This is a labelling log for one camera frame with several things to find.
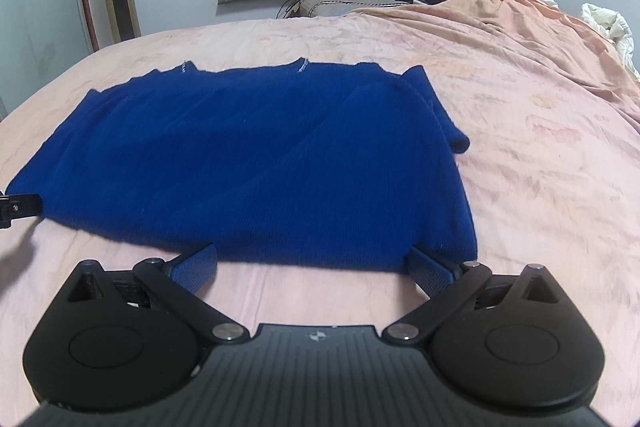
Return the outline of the frosted glass wardrobe door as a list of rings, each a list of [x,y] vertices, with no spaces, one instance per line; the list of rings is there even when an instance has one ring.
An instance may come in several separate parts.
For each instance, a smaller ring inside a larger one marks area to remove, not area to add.
[[[1,0],[1,116],[92,52],[81,0]]]

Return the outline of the pink floral bed sheet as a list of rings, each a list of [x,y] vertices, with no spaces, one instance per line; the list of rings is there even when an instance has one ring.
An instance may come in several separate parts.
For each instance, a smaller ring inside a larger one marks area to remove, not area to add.
[[[246,20],[159,32],[92,54],[1,123],[1,190],[91,89],[104,90],[191,61],[199,69],[288,64],[299,58],[422,65],[470,139],[457,156],[472,208],[478,259],[497,273],[545,265],[605,350],[593,404],[614,426],[639,419],[639,133],[574,82],[613,91],[602,72],[565,72],[551,40],[522,39],[436,15],[352,14],[327,20]],[[52,221],[1,231],[1,426],[37,407],[22,352],[52,297],[81,259],[128,269],[163,251],[113,243]],[[201,293],[252,332],[259,323],[375,324],[424,300],[396,274],[221,263]]]

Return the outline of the blue beaded knit sweater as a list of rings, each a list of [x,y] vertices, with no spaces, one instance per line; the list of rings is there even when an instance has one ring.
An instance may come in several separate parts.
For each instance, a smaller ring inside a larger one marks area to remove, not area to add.
[[[475,258],[469,145],[420,66],[184,63],[88,92],[6,191],[119,242],[399,272]]]

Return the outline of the cream fluffy blanket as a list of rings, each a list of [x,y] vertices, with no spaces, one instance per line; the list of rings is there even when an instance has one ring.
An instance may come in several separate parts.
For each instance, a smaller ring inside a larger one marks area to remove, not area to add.
[[[592,3],[583,3],[580,19],[612,43],[631,78],[639,81],[639,72],[634,66],[634,34],[626,18],[615,10]]]

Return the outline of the peach orange blanket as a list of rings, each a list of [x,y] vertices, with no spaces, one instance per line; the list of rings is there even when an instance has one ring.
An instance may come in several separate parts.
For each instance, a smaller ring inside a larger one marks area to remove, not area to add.
[[[356,12],[465,46],[478,42],[497,55],[540,65],[608,103],[631,127],[639,127],[639,83],[612,43],[542,0],[449,0]]]

